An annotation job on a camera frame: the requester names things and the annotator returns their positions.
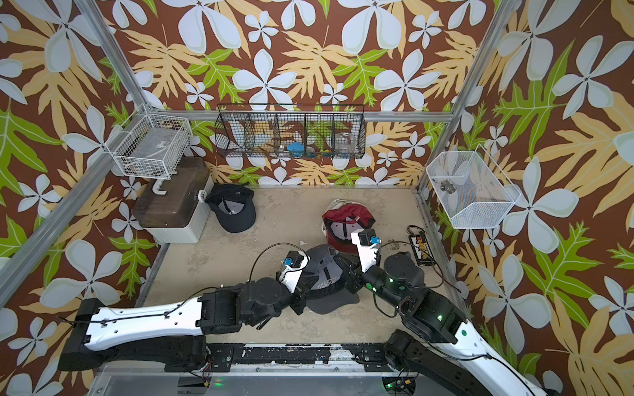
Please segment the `red baseball cap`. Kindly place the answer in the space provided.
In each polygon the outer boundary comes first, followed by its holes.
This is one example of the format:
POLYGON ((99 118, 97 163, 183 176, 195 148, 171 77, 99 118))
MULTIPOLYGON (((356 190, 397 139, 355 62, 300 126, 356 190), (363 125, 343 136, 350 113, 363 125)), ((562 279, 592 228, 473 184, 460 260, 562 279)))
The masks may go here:
POLYGON ((359 205, 346 205, 338 210, 325 211, 322 214, 322 231, 327 244, 339 252, 357 254, 358 249, 353 244, 352 233, 360 229, 372 228, 376 223, 375 217, 366 208, 359 205))

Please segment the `black baseball cap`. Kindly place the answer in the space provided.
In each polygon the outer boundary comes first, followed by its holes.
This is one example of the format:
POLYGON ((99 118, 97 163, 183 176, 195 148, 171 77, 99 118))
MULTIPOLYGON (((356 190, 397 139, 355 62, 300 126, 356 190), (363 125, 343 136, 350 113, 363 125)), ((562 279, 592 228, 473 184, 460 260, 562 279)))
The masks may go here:
POLYGON ((220 226, 231 234, 242 233, 254 226, 257 219, 254 191, 239 184, 213 186, 206 204, 216 214, 220 226))

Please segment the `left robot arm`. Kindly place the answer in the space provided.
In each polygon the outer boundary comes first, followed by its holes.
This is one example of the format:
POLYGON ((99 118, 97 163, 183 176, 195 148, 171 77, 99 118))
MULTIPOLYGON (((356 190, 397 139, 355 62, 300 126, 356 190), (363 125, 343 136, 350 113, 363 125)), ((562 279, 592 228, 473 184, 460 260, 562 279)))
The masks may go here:
POLYGON ((209 335, 262 328, 286 308, 302 313, 305 292, 298 282, 310 258, 290 251, 276 277, 201 290, 183 302, 112 309, 84 300, 59 357, 60 371, 89 371, 111 361, 153 361, 166 371, 194 371, 209 356, 209 335))

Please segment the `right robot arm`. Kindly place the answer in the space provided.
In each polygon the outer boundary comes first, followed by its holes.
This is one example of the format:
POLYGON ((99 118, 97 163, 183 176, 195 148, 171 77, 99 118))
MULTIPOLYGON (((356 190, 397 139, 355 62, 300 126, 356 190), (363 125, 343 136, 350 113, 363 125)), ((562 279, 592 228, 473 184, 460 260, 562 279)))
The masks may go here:
POLYGON ((427 287, 424 272, 406 253, 381 259, 373 229, 352 233, 358 260, 348 264, 346 287, 361 288, 394 307, 405 329, 384 344, 389 365, 421 374, 455 395, 556 395, 522 376, 478 333, 446 296, 427 287))

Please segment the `dark grey baseball cap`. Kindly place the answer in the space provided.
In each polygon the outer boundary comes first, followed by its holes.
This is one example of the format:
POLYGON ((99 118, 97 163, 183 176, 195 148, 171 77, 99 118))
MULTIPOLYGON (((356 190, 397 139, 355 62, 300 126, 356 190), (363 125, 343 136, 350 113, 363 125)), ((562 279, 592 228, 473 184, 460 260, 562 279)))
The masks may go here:
POLYGON ((347 272, 338 263, 343 259, 339 251, 322 244, 308 249, 307 253, 310 260, 300 279, 310 287, 306 305, 311 311, 327 315, 360 302, 359 297, 345 287, 347 272))

